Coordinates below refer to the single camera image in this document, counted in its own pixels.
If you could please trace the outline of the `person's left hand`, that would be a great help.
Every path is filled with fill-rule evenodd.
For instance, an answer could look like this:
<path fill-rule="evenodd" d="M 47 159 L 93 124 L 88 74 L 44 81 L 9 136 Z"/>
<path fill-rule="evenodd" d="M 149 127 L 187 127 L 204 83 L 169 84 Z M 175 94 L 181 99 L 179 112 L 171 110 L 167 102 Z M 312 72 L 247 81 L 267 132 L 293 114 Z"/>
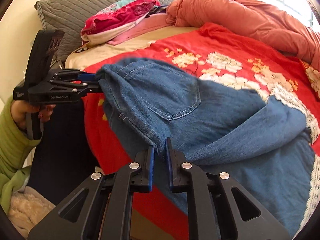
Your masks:
<path fill-rule="evenodd" d="M 56 105 L 33 106 L 26 101 L 13 101 L 10 112 L 14 123 L 20 130 L 26 130 L 26 115 L 36 113 L 41 122 L 50 120 Z"/>

